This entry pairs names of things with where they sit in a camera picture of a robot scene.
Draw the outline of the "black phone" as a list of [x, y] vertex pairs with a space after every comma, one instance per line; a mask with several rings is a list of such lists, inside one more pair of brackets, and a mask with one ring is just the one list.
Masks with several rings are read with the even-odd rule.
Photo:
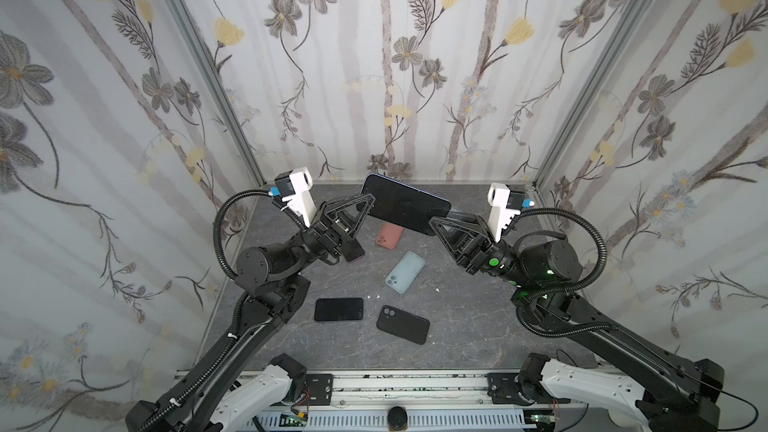
[[449, 201], [379, 174], [366, 177], [361, 194], [374, 198], [371, 217], [423, 235], [434, 236], [430, 220], [451, 210]]
[[341, 252], [347, 263], [352, 263], [365, 255], [365, 250], [357, 239], [345, 242], [341, 246]]

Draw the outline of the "black phone case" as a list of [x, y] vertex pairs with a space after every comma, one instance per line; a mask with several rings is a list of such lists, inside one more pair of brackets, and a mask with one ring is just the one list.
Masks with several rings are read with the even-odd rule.
[[424, 345], [430, 329], [430, 321], [391, 305], [384, 305], [376, 321], [376, 328], [389, 335]]

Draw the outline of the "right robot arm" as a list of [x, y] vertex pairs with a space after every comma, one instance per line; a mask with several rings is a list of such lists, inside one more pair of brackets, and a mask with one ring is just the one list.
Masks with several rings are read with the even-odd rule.
[[548, 242], [524, 248], [495, 239], [479, 216], [433, 217], [429, 226], [457, 265], [515, 285], [511, 298], [520, 325], [548, 339], [570, 339], [617, 368], [617, 373], [564, 364], [530, 354], [504, 396], [516, 405], [553, 404], [563, 399], [609, 410], [653, 431], [715, 431], [724, 371], [716, 363], [693, 362], [645, 340], [600, 312], [580, 295], [607, 265], [607, 244], [579, 215], [557, 208], [528, 209], [523, 217], [560, 216], [594, 241], [596, 263], [581, 273], [565, 234], [544, 231]]

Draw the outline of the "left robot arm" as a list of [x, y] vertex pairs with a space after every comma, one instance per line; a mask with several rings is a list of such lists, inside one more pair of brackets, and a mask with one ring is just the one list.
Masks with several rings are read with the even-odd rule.
[[254, 380], [235, 383], [247, 362], [302, 307], [311, 282], [302, 271], [316, 261], [337, 264], [356, 241], [374, 205], [370, 194], [322, 203], [310, 223], [293, 211], [299, 226], [284, 243], [250, 247], [234, 264], [223, 252], [221, 224], [236, 202], [272, 198], [273, 192], [252, 189], [225, 201], [214, 220], [213, 245], [225, 275], [243, 293], [233, 308], [229, 328], [200, 361], [156, 401], [139, 401], [125, 422], [130, 431], [236, 431], [269, 406], [296, 400], [305, 391], [306, 368], [281, 354]]

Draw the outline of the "pink phone case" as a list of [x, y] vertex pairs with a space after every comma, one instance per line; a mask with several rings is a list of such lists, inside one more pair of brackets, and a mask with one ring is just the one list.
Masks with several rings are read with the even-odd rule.
[[403, 232], [403, 227], [385, 222], [376, 237], [375, 243], [385, 249], [394, 250], [397, 247]]

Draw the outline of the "light blue case centre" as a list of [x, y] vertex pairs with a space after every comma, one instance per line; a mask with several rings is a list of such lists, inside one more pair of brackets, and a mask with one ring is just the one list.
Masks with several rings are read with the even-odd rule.
[[425, 266], [424, 258], [408, 251], [386, 276], [385, 283], [397, 293], [405, 294]]

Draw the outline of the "black round knob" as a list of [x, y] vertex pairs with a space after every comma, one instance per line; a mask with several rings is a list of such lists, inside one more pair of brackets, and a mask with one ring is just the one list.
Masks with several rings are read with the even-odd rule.
[[386, 422], [389, 431], [405, 431], [408, 429], [408, 413], [404, 407], [394, 406], [387, 411]]

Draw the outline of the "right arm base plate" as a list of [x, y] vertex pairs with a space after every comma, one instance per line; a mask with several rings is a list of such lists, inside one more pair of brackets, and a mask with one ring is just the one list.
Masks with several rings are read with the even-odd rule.
[[486, 375], [487, 394], [494, 405], [554, 405], [555, 398], [550, 395], [539, 381], [525, 374], [488, 373]]

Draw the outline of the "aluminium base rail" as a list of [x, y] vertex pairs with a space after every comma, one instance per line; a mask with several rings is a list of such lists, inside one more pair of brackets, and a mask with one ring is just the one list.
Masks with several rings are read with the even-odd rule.
[[488, 373], [469, 371], [336, 371], [329, 406], [273, 404], [236, 431], [389, 431], [387, 411], [408, 413], [405, 431], [533, 431], [552, 426], [569, 403], [603, 409], [620, 427], [649, 430], [639, 408], [645, 391], [626, 375], [583, 369], [551, 359], [519, 371], [540, 382], [554, 405], [494, 405]]

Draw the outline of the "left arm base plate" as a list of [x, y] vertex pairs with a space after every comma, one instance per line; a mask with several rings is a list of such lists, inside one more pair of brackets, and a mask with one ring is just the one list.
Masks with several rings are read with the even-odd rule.
[[306, 374], [294, 383], [289, 404], [292, 407], [329, 406], [333, 385], [332, 374]]

